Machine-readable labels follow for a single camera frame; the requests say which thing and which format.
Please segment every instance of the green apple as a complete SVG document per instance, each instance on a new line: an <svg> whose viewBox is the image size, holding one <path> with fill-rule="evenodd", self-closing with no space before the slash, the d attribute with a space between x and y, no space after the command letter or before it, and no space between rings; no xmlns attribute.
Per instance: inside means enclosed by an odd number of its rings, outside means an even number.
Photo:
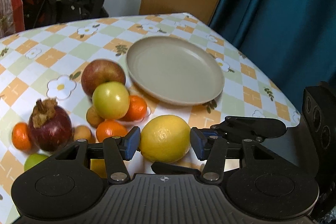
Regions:
<svg viewBox="0 0 336 224"><path fill-rule="evenodd" d="M100 117L117 120L128 111L129 93L122 83L107 82L94 90L92 103Z"/></svg>
<svg viewBox="0 0 336 224"><path fill-rule="evenodd" d="M48 156L43 155L43 154L34 153L34 154L29 155L23 166L23 170L27 171L28 169L32 168L36 164L39 164L41 161L45 160L46 158L48 158Z"/></svg>

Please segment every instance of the red apple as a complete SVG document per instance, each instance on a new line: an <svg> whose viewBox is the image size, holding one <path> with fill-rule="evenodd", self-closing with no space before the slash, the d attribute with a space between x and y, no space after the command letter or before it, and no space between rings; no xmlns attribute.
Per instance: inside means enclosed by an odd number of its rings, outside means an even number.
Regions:
<svg viewBox="0 0 336 224"><path fill-rule="evenodd" d="M93 60L85 67L81 79L83 90L90 97L97 86L112 81L125 85L126 76L119 64L107 59Z"/></svg>

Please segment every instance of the plate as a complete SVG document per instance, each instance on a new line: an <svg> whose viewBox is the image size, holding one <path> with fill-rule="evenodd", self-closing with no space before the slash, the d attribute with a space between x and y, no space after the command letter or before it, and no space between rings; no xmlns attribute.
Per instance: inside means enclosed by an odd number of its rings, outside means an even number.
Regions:
<svg viewBox="0 0 336 224"><path fill-rule="evenodd" d="M126 53L132 80L160 101L199 105L223 90L224 75L215 59L200 47L175 37L146 37Z"/></svg>

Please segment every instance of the screw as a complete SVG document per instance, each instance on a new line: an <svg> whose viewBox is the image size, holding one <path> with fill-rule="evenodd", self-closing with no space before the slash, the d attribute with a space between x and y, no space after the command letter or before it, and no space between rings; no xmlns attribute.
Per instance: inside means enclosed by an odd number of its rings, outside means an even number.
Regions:
<svg viewBox="0 0 336 224"><path fill-rule="evenodd" d="M214 173L214 172L208 172L208 173L205 173L203 175L203 178L206 179L206 180L213 181L213 180L218 180L219 175L217 173Z"/></svg>
<svg viewBox="0 0 336 224"><path fill-rule="evenodd" d="M110 177L111 179L116 180L116 181L124 181L127 178L127 175L122 172L116 172L116 173L113 173Z"/></svg>

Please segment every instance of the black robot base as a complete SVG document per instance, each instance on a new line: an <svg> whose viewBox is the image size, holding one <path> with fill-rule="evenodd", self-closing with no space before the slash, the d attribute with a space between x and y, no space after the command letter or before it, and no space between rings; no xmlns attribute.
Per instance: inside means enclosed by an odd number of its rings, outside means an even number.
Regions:
<svg viewBox="0 0 336 224"><path fill-rule="evenodd" d="M190 130L197 158L207 160L202 172L155 162L155 174L133 178L123 160L137 150L138 127L103 143L80 139L14 181L11 196L21 215L14 223L313 223L324 194L315 174L262 145L287 130L276 119L226 117ZM105 160L107 179L90 170L90 159ZM239 159L240 168L224 172L226 159Z"/></svg>

